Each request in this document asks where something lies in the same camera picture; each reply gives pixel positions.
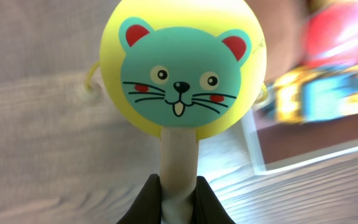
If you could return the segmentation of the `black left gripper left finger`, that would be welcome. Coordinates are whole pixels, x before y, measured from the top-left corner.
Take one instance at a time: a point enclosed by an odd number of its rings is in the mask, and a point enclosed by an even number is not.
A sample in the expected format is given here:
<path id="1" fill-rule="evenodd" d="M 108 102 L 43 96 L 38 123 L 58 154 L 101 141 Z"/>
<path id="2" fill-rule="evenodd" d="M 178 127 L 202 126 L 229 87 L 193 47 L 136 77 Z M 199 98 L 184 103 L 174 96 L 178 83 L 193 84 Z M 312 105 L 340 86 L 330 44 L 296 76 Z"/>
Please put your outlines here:
<path id="1" fill-rule="evenodd" d="M 161 224 L 161 201 L 160 177 L 152 174 L 117 224 Z"/>

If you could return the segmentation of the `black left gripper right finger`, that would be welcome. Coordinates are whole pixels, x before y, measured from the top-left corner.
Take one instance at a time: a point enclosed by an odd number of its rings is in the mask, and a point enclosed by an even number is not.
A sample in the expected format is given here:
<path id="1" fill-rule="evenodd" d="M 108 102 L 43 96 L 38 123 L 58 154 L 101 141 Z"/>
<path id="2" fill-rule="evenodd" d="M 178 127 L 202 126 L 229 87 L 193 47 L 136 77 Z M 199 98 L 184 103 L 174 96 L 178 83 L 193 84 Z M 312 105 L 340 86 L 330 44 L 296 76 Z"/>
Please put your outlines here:
<path id="1" fill-rule="evenodd" d="M 235 224 L 202 176 L 197 176 L 193 203 L 194 224 Z"/>

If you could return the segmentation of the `wooden cat rattle drum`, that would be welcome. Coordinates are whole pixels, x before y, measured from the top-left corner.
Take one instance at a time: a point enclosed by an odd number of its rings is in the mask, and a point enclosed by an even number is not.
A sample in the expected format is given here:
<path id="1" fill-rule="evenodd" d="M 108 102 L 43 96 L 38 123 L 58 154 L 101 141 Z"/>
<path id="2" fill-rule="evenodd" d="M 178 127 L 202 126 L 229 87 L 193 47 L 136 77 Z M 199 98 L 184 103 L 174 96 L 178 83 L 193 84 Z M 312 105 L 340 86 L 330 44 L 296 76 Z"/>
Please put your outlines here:
<path id="1" fill-rule="evenodd" d="M 161 223 L 193 223 L 199 143 L 265 96 L 267 49 L 243 0 L 123 0 L 109 18 L 99 70 L 116 108 L 160 140 Z"/>

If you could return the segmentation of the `yellow and blue toy truck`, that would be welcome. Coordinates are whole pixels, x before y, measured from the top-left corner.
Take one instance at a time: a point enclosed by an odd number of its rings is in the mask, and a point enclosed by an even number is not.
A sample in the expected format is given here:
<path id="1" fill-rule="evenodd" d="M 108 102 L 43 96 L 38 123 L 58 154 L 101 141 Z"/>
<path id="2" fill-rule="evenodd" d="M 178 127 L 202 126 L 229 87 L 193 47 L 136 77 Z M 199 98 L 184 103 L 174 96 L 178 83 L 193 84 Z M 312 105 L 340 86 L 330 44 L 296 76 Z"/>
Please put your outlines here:
<path id="1" fill-rule="evenodd" d="M 298 67 L 268 85 L 264 115 L 281 123 L 314 123 L 358 114 L 358 64 Z"/>

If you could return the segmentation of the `brown plush toy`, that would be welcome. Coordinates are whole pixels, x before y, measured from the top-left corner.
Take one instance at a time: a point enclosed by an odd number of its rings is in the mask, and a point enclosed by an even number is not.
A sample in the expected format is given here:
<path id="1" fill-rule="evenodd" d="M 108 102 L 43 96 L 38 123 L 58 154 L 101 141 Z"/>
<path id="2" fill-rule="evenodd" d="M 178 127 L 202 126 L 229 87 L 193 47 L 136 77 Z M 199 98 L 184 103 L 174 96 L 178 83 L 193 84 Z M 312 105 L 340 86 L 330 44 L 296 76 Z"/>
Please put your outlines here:
<path id="1" fill-rule="evenodd" d="M 266 82 L 296 67 L 303 56 L 303 28 L 308 17 L 302 0 L 246 0 L 262 27 L 267 46 Z"/>

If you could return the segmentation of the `orange toy ball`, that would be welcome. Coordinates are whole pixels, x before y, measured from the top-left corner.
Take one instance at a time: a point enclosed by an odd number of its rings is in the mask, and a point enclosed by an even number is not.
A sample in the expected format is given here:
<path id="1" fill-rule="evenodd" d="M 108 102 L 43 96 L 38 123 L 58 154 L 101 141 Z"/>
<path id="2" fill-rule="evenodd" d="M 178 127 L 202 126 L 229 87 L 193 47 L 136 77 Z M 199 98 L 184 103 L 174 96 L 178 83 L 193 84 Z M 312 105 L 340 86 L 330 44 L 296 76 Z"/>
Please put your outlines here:
<path id="1" fill-rule="evenodd" d="M 358 1 L 313 1 L 305 28 L 303 64 L 310 67 L 358 63 Z"/>

